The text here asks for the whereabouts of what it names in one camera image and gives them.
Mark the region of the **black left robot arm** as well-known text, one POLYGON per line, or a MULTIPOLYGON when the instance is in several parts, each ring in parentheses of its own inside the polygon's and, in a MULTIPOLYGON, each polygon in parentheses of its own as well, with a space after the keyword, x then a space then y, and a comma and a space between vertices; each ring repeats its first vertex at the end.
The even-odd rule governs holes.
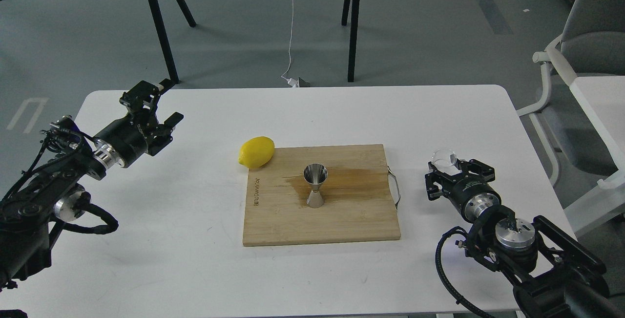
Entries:
POLYGON ((51 252, 62 231, 105 235, 118 221, 91 203, 80 185, 83 176, 105 178, 115 165, 127 168, 142 155, 155 156, 172 142, 183 119, 175 112, 162 124, 156 111, 172 80, 141 81, 120 97, 127 109, 94 136, 82 132, 71 116, 43 131, 33 163, 1 200, 1 288, 17 287, 51 266, 51 252))

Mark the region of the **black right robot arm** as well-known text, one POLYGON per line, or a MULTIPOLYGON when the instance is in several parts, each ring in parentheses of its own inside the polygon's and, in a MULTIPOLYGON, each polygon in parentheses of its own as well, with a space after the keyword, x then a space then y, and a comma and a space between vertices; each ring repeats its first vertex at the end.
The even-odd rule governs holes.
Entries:
POLYGON ((577 240, 538 215, 529 222, 504 206, 490 186, 494 168, 482 162, 456 160, 455 175, 429 162, 425 175, 428 198, 445 197, 462 219, 466 231, 456 226, 442 235, 435 250, 437 275, 457 304, 480 316, 489 313, 469 302, 451 284, 442 266, 442 247, 453 235, 465 256, 513 285, 513 296, 527 318, 622 318, 623 311, 609 300, 604 263, 577 240))

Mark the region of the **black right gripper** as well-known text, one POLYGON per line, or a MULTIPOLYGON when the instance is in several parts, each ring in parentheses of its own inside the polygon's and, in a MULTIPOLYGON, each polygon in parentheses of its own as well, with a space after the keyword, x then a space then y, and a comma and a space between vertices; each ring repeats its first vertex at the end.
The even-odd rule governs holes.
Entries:
POLYGON ((500 195, 488 184, 496 179, 494 168, 476 159, 456 160, 460 173, 449 175, 428 162, 429 172, 424 176, 430 201, 445 197, 460 216, 473 224, 489 207, 501 205, 500 195))

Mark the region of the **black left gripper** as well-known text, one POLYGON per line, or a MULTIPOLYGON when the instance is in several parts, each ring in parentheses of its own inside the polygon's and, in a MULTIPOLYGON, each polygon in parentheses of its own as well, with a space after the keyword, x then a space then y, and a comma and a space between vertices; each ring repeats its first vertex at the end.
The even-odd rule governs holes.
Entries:
POLYGON ((127 168, 144 153, 155 156, 172 142, 175 126, 185 116, 174 112, 163 124, 159 124, 156 110, 160 97, 174 85, 170 79, 164 79, 159 84, 140 81, 122 94, 119 102, 127 109, 125 118, 114 120, 94 137, 94 158, 105 169, 115 164, 127 168), (146 139, 138 124, 146 125, 146 139))

